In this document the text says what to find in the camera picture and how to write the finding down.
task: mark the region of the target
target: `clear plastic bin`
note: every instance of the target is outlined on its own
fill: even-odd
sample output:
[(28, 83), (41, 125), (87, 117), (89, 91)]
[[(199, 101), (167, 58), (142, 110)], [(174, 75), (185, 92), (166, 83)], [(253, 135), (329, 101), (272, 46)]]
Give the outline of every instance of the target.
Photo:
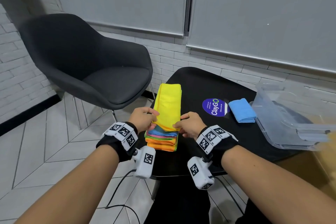
[(336, 131), (336, 110), (306, 87), (287, 82), (259, 83), (251, 103), (267, 141), (280, 149), (318, 150)]

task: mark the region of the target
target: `table top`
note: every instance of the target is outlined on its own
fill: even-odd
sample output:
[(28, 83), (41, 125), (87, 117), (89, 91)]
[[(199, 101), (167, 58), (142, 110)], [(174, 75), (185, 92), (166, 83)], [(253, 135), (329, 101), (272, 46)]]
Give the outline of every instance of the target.
[[(278, 149), (270, 145), (257, 123), (238, 123), (232, 112), (227, 113), (224, 117), (213, 116), (202, 107), (203, 101), (209, 98), (221, 99), (226, 103), (245, 98), (247, 102), (251, 102), (255, 98), (255, 91), (194, 67), (180, 68), (170, 77), (167, 83), (181, 84), (181, 114), (190, 111), (198, 113), (207, 126), (219, 125), (232, 133), (241, 146), (254, 154), (271, 162), (277, 162), (300, 152)], [(139, 147), (142, 145), (146, 145), (144, 132), (139, 134)], [(201, 157), (195, 148), (194, 140), (180, 136), (175, 152), (156, 151), (152, 171), (153, 178), (190, 175), (187, 162), (193, 156)], [(226, 174), (221, 167), (214, 167), (213, 165), (209, 167), (209, 170), (213, 175)]]

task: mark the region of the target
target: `black baseboard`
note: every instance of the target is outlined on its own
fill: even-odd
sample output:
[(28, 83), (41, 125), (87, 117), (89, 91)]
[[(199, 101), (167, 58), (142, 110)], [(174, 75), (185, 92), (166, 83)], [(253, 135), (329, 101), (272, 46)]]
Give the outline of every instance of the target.
[(153, 99), (153, 93), (151, 91), (148, 91), (148, 90), (145, 90), (141, 96), (145, 97), (145, 98), (149, 98), (149, 99)]
[(39, 113), (43, 112), (44, 110), (48, 109), (49, 107), (53, 106), (54, 104), (60, 102), (60, 97), (56, 94), (52, 97), (42, 101), (41, 103), (29, 108), (28, 110), (18, 114), (17, 116), (6, 120), (5, 122), (0, 124), (0, 136), (6, 134), (7, 132), (11, 131), (13, 128), (25, 123), (27, 120), (31, 119), (32, 117), (38, 115)]

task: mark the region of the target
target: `cable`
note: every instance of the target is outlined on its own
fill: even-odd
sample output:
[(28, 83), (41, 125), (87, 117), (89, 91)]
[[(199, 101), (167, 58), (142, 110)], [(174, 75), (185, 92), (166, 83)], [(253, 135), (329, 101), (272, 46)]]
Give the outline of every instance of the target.
[(114, 190), (114, 192), (113, 192), (113, 195), (112, 195), (110, 201), (108, 202), (107, 206), (105, 207), (105, 209), (108, 209), (108, 208), (109, 208), (108, 206), (109, 206), (109, 204), (111, 203), (111, 201), (112, 201), (112, 199), (113, 199), (115, 193), (117, 192), (117, 189), (119, 188), (120, 184), (122, 183), (122, 181), (123, 181), (123, 180), (126, 178), (126, 176), (128, 176), (131, 172), (135, 172), (135, 171), (136, 171), (136, 169), (133, 169), (133, 170), (129, 171), (129, 172), (128, 172), (128, 173), (121, 179), (121, 181), (119, 182), (118, 186), (115, 188), (115, 190)]
[(116, 207), (116, 206), (124, 206), (124, 207), (127, 207), (127, 208), (131, 209), (131, 210), (133, 211), (133, 213), (135, 214), (135, 216), (136, 216), (136, 218), (138, 219), (138, 222), (139, 222), (139, 224), (140, 224), (140, 220), (139, 220), (139, 217), (138, 217), (137, 213), (136, 213), (132, 208), (130, 208), (130, 207), (127, 206), (127, 205), (113, 205), (113, 206), (105, 207), (105, 209), (109, 209), (109, 208)]
[(232, 194), (230, 193), (230, 191), (228, 190), (228, 188), (225, 186), (224, 182), (222, 182), (221, 179), (219, 179), (218, 177), (216, 176), (212, 176), (210, 178), (215, 178), (217, 180), (220, 181), (221, 184), (223, 184), (224, 188), (226, 188), (226, 190), (229, 192), (230, 196), (232, 197), (233, 201), (236, 203), (236, 205), (238, 206), (239, 210), (241, 211), (241, 213), (244, 215), (244, 212), (242, 211), (242, 209), (240, 208), (240, 206), (238, 205), (237, 201), (235, 200), (235, 198), (232, 196)]

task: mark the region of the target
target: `white wrist device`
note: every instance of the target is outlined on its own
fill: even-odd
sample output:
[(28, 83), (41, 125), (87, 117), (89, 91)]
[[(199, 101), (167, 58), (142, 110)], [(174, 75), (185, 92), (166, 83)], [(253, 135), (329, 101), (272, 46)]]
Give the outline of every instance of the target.
[(207, 190), (212, 184), (214, 184), (215, 179), (209, 178), (212, 176), (209, 171), (211, 163), (212, 161), (206, 163), (199, 157), (192, 157), (189, 159), (187, 166), (191, 177), (194, 180), (195, 186), (198, 189)]
[(126, 151), (128, 151), (138, 140), (138, 136), (134, 132), (134, 129), (124, 122), (114, 123), (101, 135), (101, 138), (103, 138), (104, 135), (117, 138)]
[(220, 126), (214, 125), (204, 130), (197, 138), (196, 143), (204, 150), (206, 154), (209, 154), (213, 147), (219, 144), (222, 139), (229, 136), (230, 134)]
[(155, 149), (147, 145), (143, 146), (141, 149), (135, 149), (136, 152), (132, 156), (132, 159), (136, 161), (136, 172), (134, 175), (141, 179), (150, 178), (154, 165)]

